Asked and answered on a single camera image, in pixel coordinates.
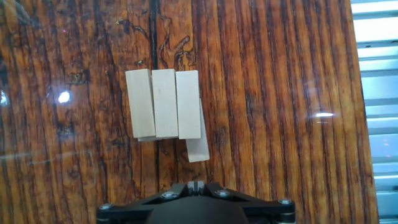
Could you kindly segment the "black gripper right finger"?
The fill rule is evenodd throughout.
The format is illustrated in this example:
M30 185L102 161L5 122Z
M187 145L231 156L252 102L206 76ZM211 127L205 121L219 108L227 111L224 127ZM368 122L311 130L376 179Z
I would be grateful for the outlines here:
M222 187L219 183L196 182L196 196L215 198L236 205L243 210L248 223L296 223L296 206L290 198L265 201L235 190Z

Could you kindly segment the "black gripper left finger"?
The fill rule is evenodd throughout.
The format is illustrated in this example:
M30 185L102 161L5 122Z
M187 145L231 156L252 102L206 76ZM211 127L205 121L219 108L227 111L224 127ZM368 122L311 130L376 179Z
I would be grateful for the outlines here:
M173 184L170 189L128 205L104 203L96 209L96 224L145 223L149 215L166 202L193 196L197 183Z

